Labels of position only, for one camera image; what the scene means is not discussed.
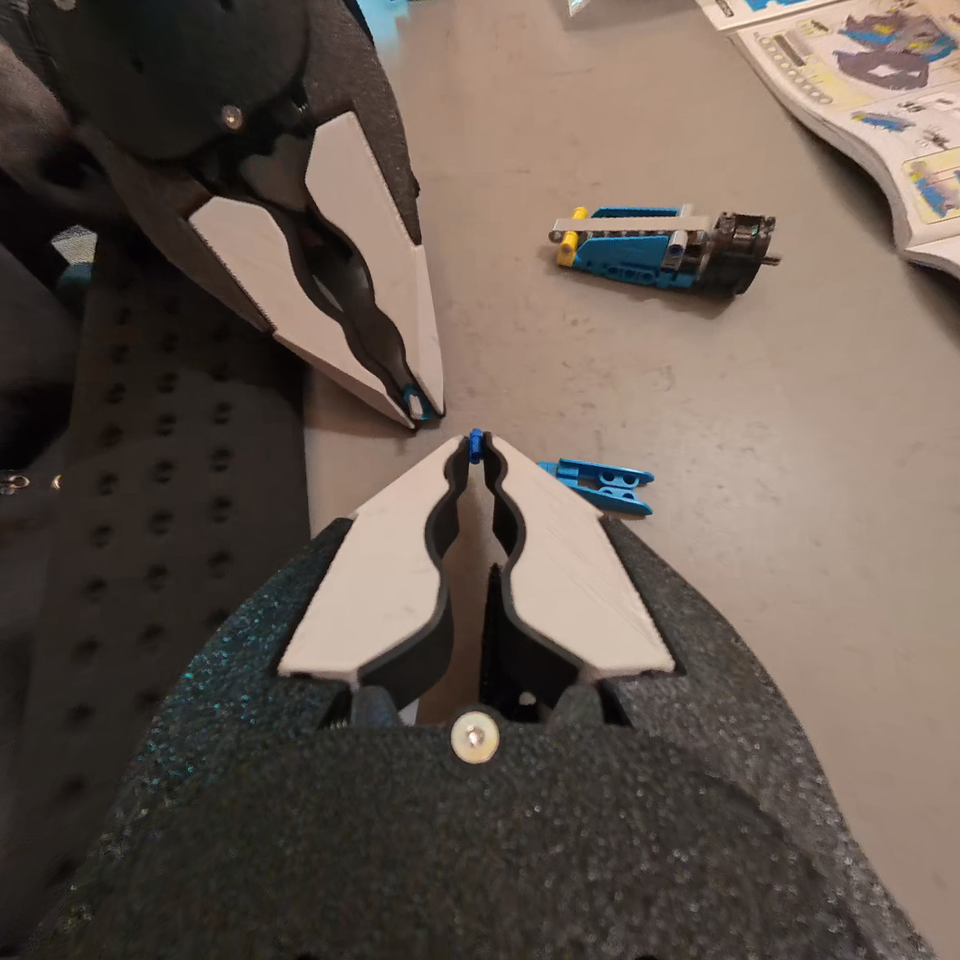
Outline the instruction manual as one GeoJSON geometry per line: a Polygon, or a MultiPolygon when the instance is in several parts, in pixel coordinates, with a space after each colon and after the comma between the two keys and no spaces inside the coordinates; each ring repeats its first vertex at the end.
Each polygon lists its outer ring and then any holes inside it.
{"type": "Polygon", "coordinates": [[[846,1],[726,33],[882,190],[905,260],[959,278],[959,4],[846,1]]]}

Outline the person's dark clothing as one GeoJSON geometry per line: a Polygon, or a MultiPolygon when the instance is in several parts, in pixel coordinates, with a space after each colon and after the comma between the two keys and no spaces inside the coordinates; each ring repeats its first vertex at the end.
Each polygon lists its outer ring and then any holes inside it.
{"type": "Polygon", "coordinates": [[[20,473],[66,431],[78,320],[1,248],[1,469],[20,473]]]}

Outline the sticker sheet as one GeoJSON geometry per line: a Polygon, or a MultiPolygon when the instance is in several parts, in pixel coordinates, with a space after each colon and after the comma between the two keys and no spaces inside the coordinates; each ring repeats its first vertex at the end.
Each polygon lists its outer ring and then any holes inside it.
{"type": "Polygon", "coordinates": [[[767,23],[828,6],[834,1],[696,1],[700,11],[721,33],[767,23]]]}

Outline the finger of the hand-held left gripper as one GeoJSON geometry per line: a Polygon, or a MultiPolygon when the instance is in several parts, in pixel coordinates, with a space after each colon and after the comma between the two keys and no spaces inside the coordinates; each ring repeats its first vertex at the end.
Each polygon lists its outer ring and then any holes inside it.
{"type": "Polygon", "coordinates": [[[400,336],[415,385],[444,416],[445,372],[426,251],[411,238],[355,112],[316,128],[304,184],[319,218],[362,258],[374,302],[400,336]]]}
{"type": "Polygon", "coordinates": [[[308,292],[288,237],[269,209],[215,196],[189,224],[267,320],[277,342],[379,414],[414,429],[382,379],[358,360],[341,323],[308,292]]]}

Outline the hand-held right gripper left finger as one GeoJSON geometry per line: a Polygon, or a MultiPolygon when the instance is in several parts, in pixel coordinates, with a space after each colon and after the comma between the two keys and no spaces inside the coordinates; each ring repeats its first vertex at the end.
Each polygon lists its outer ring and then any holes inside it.
{"type": "Polygon", "coordinates": [[[466,480],[467,437],[450,438],[366,500],[294,628],[277,674],[390,683],[391,661],[443,611],[441,549],[428,522],[466,480]]]}

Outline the wheel and beam assembly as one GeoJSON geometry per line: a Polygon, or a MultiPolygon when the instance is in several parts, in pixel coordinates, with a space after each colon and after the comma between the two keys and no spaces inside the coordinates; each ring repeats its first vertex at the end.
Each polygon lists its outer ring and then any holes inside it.
{"type": "Polygon", "coordinates": [[[562,269],[729,300],[745,293],[762,268],[781,263],[771,249],[775,228],[774,217],[711,217],[690,204],[578,207],[553,223],[548,239],[562,269]]]}

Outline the grey desk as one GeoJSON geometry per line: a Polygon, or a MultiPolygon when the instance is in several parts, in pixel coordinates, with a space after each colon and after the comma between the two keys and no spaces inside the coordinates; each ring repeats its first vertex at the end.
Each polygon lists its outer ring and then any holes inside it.
{"type": "Polygon", "coordinates": [[[307,393],[310,527],[450,435],[652,472],[642,539],[738,631],[852,832],[958,958],[958,286],[695,2],[362,2],[400,106],[447,415],[307,393]],[[728,303],[565,272],[577,207],[776,218],[728,303]]]}

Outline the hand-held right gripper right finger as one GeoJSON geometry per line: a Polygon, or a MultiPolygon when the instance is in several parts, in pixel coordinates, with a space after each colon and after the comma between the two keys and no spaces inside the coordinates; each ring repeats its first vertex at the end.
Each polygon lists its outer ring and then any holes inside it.
{"type": "Polygon", "coordinates": [[[484,476],[506,557],[499,658],[510,678],[673,673],[676,660],[604,514],[494,434],[484,435],[484,476]]]}

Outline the blue panel brick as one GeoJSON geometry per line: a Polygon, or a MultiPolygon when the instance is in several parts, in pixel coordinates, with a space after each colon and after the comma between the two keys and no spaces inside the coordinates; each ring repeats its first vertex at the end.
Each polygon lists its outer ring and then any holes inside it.
{"type": "Polygon", "coordinates": [[[602,511],[643,518],[653,515],[641,496],[643,488],[655,481],[649,471],[567,458],[539,461],[538,466],[602,511]]]}

